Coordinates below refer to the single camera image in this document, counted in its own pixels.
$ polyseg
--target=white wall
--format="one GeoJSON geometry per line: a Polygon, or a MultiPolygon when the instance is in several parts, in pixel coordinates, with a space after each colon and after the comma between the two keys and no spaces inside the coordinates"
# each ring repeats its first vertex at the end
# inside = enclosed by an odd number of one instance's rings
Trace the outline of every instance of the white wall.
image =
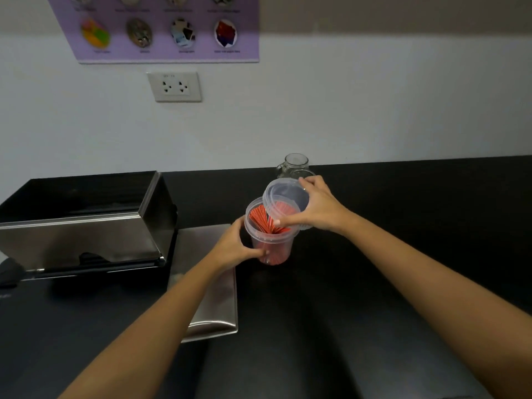
{"type": "Polygon", "coordinates": [[[327,19],[283,31],[268,4],[258,64],[83,66],[46,0],[3,3],[0,201],[30,178],[274,166],[289,152],[315,164],[532,154],[530,34],[320,33],[327,19]],[[184,68],[203,103],[155,103],[144,73],[184,68]]]}

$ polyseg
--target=outlet cover plate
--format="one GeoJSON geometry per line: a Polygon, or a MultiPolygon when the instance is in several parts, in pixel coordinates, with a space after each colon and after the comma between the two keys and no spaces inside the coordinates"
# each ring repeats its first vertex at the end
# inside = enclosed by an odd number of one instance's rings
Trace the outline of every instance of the outlet cover plate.
{"type": "Polygon", "coordinates": [[[197,72],[147,73],[157,102],[201,102],[197,72]]]}

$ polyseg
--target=clear container lid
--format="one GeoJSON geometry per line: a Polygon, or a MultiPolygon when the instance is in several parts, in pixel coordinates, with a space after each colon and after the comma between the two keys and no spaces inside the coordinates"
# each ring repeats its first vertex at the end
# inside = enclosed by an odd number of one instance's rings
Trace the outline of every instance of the clear container lid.
{"type": "MultiPolygon", "coordinates": [[[[271,181],[262,195],[264,208],[274,220],[297,213],[291,205],[286,204],[286,199],[293,201],[299,211],[303,211],[309,203],[309,194],[297,179],[280,178],[271,181]]],[[[311,226],[300,226],[301,230],[308,228],[311,226]]]]}

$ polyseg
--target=countertop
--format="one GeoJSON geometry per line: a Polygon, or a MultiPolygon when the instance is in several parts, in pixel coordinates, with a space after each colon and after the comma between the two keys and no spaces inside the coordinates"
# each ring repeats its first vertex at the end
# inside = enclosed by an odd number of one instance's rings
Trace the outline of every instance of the countertop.
{"type": "MultiPolygon", "coordinates": [[[[532,157],[312,169],[348,208],[531,310],[521,275],[532,259],[532,157]]],[[[235,220],[274,177],[272,168],[165,174],[181,228],[235,220]]],[[[0,291],[0,397],[59,395],[167,282],[162,268],[0,291]]],[[[489,397],[342,237],[302,231],[285,264],[238,266],[237,289],[239,332],[183,344],[157,397],[489,397]]]]}

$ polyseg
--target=clear plastic container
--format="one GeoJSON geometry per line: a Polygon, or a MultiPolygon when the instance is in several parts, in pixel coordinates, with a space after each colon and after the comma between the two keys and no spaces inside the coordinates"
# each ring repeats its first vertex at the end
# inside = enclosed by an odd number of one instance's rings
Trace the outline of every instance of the clear plastic container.
{"type": "MultiPolygon", "coordinates": [[[[282,214],[281,216],[298,213],[300,211],[296,203],[286,197],[275,196],[275,201],[280,202],[278,207],[276,207],[276,210],[282,214]]],[[[248,234],[251,235],[253,247],[266,249],[268,252],[267,255],[259,258],[259,260],[262,263],[269,265],[281,264],[290,256],[292,242],[294,241],[294,237],[299,233],[300,228],[299,226],[290,227],[289,231],[283,232],[282,234],[266,234],[259,231],[253,220],[249,218],[249,213],[261,204],[263,204],[262,197],[255,199],[249,204],[246,210],[244,226],[246,227],[248,234]]]]}
{"type": "MultiPolygon", "coordinates": [[[[266,212],[274,220],[278,220],[286,215],[296,213],[289,213],[287,210],[280,210],[277,205],[279,197],[289,199],[292,203],[295,203],[297,206],[297,212],[305,210],[309,204],[309,194],[300,185],[297,179],[279,178],[271,181],[262,195],[262,200],[266,212]]],[[[299,228],[301,230],[306,230],[311,228],[311,226],[299,226],[299,228]]]]}

